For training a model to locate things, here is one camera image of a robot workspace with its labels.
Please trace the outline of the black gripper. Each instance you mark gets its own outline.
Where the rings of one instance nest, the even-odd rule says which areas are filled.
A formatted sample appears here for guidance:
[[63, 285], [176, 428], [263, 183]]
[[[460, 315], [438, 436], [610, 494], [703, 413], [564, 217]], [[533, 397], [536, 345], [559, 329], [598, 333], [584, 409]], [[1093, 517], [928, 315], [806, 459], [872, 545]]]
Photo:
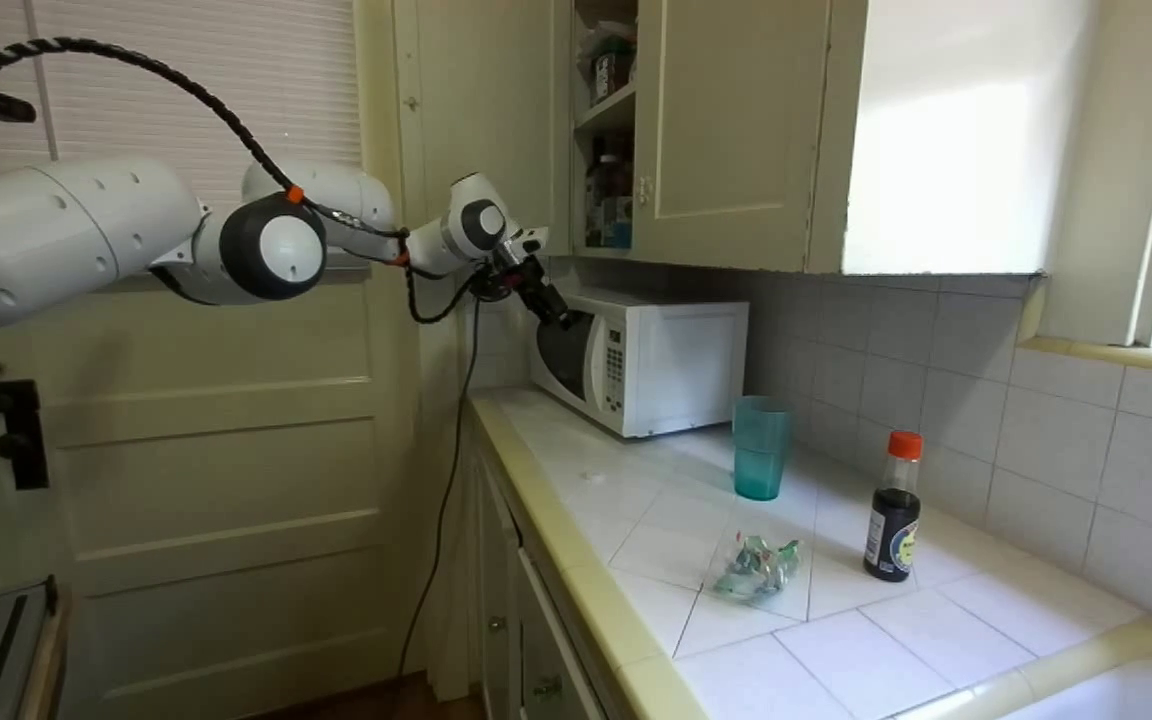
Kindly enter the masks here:
[[564, 294], [543, 281], [543, 262], [533, 250], [525, 250], [518, 259], [490, 256], [473, 275], [473, 293], [482, 299], [518, 294], [536, 319], [556, 319], [552, 329], [559, 333], [590, 325], [590, 311], [564, 305]]

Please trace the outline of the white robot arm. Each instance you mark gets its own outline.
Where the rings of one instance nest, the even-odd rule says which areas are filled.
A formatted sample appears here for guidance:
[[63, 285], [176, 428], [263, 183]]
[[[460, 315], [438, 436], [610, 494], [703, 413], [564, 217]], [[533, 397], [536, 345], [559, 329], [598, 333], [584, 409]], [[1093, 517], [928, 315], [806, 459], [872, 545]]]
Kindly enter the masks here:
[[0, 329], [63, 299], [150, 275], [193, 305], [293, 299], [314, 287], [336, 250], [518, 294], [543, 329], [574, 311], [543, 281], [543, 229], [510, 218], [487, 175], [449, 188], [449, 207], [398, 229], [393, 193], [342, 164], [288, 164], [293, 188], [243, 171], [240, 203], [209, 213], [160, 158], [60, 158], [0, 175]]

